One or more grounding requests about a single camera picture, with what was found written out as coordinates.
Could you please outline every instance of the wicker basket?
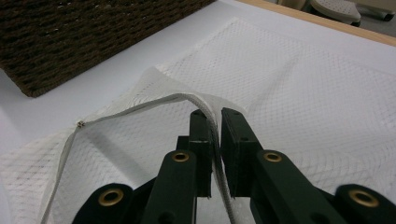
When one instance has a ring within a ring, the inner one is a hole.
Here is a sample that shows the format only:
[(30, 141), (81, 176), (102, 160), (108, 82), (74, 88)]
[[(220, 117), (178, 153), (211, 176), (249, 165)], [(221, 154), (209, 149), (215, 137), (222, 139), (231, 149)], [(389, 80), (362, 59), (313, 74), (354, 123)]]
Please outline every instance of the wicker basket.
[(0, 0), (0, 67), (37, 97), (214, 0)]

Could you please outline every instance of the wooden trim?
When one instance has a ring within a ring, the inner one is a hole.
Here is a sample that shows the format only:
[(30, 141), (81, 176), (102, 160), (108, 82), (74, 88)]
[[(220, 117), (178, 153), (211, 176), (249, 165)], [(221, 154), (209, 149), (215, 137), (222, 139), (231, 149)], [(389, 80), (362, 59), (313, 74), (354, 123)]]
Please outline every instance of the wooden trim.
[(318, 25), (322, 25), (325, 27), (332, 28), (337, 31), (341, 31), (347, 34), (360, 36), (366, 39), (374, 40), (379, 43), (383, 43), (386, 45), (391, 45), (396, 47), (396, 38), (389, 35), (381, 35), (379, 33), (363, 30), (359, 27), (354, 27), (345, 23), (341, 23), (338, 21), (331, 21), (328, 19), (324, 19), (318, 16), (311, 15), (306, 12), (294, 10), (288, 7), (282, 7), (270, 2), (266, 2), (263, 0), (238, 0), (239, 2), (252, 5), (254, 7), (261, 7), (270, 11), (274, 11), (286, 16), (290, 16), (299, 20), (309, 21)]

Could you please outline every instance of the gold grommet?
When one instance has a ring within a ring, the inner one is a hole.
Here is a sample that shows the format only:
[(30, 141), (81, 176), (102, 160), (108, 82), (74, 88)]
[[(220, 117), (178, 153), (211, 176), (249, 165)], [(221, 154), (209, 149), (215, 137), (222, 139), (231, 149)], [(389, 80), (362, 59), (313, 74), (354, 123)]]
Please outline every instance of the gold grommet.
[(172, 155), (172, 159), (174, 161), (187, 161), (189, 159), (189, 154), (184, 153), (184, 152), (178, 152)]
[(349, 197), (355, 201), (366, 207), (377, 207), (379, 205), (379, 201), (373, 195), (367, 193), (366, 191), (360, 189), (352, 189), (349, 191)]
[[(114, 198), (111, 199), (106, 198), (106, 196), (113, 193), (116, 194)], [(98, 201), (100, 205), (107, 207), (119, 203), (122, 198), (123, 198), (123, 192), (121, 189), (108, 189), (99, 196)]]
[(274, 152), (267, 152), (264, 154), (264, 158), (268, 161), (272, 162), (279, 162), (282, 161), (282, 157), (280, 157), (278, 154)]

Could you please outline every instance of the white cloth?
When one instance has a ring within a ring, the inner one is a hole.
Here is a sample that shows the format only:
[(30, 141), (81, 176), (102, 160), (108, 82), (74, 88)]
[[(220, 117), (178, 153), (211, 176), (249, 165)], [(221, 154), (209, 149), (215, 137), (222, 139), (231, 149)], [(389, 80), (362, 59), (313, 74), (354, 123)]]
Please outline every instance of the white cloth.
[[(70, 150), (64, 145), (74, 128), (2, 156), (13, 223), (39, 223), (46, 209), (48, 223), (70, 223), (95, 189), (140, 186), (158, 173), (177, 136), (188, 134), (190, 112), (201, 108), (218, 129), (224, 106), (242, 112), (262, 146), (287, 154), (315, 186), (333, 193), (357, 183), (388, 197), (396, 175), (395, 85), (395, 74), (232, 20), (85, 118)], [(197, 221), (227, 223), (212, 189), (212, 199), (198, 202)], [(246, 200), (231, 206), (237, 223), (253, 223)]]

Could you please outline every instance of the gray carpet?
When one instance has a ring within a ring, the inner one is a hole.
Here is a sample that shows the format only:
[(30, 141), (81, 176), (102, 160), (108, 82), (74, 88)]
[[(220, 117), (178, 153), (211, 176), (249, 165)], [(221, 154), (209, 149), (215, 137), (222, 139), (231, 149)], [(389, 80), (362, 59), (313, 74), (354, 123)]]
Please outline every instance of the gray carpet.
[[(277, 0), (266, 0), (268, 2), (276, 3)], [(303, 7), (303, 11), (308, 12), (311, 6), (309, 0)], [(391, 21), (382, 21), (386, 13), (371, 10), (365, 6), (357, 6), (359, 13), (361, 14), (361, 26), (360, 28), (374, 31), (383, 35), (390, 35), (396, 37), (396, 16)]]

